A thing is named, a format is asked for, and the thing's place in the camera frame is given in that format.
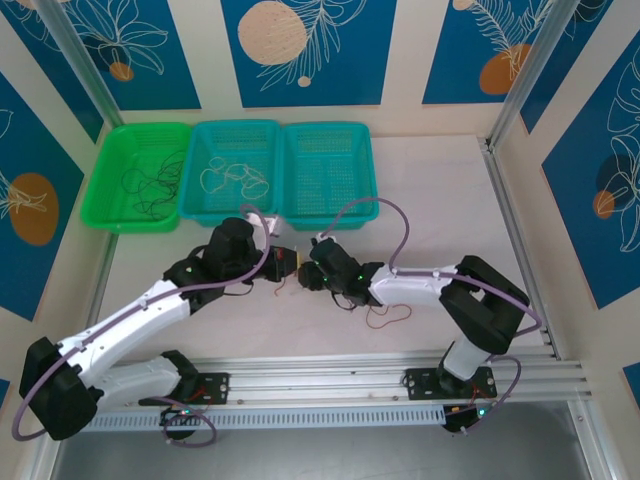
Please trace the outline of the teal plastic basket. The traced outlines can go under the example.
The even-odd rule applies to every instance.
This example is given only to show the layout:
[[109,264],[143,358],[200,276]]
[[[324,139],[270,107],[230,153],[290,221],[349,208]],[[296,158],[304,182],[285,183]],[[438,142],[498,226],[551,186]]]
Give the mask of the teal plastic basket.
[[181,218],[213,227],[250,203],[265,214],[278,209],[280,125],[272,120],[197,124],[178,196]]
[[348,203],[378,194],[369,128],[316,122],[282,128],[279,214],[298,231],[322,231]]

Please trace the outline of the green plastic basket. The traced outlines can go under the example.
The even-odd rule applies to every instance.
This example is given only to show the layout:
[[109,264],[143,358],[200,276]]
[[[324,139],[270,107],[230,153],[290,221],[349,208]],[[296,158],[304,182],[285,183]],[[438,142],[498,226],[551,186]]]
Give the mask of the green plastic basket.
[[115,234],[174,230],[191,135],[191,126],[177,122],[112,130],[89,180],[81,209],[84,223]]

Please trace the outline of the aluminium rail frame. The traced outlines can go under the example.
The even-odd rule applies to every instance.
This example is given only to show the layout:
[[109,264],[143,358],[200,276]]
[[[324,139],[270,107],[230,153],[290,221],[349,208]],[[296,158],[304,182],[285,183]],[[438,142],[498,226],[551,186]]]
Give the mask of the aluminium rail frame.
[[[229,408],[335,407],[409,402],[401,385],[409,368],[435,367],[442,351],[273,358],[194,359],[201,372],[230,375]],[[551,348],[517,347],[522,372],[512,402],[564,401],[592,396],[577,360],[560,360]]]

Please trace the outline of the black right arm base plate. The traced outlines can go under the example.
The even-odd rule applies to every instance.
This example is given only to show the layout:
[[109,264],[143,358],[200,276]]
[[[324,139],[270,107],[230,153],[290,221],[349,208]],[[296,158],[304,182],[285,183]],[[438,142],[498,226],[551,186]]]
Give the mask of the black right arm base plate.
[[471,400],[497,397],[493,371],[479,367],[470,380],[460,380],[441,368],[407,369],[401,380],[410,400]]

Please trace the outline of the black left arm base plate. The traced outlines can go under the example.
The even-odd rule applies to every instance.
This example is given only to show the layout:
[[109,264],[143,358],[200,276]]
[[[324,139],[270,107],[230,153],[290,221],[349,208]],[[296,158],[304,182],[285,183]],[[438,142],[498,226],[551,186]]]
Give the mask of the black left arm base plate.
[[200,373],[196,388],[187,399],[190,405],[225,405],[230,390],[229,373]]

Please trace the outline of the aluminium corner post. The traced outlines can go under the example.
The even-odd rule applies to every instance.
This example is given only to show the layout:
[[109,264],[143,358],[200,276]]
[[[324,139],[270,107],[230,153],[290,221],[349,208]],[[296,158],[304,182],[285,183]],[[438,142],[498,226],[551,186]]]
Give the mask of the aluminium corner post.
[[57,0],[33,4],[103,120],[111,128],[122,126],[120,110],[62,5]]
[[548,18],[532,44],[525,63],[506,96],[500,113],[487,136],[486,144],[494,154],[504,142],[520,110],[562,36],[580,0],[554,0]]

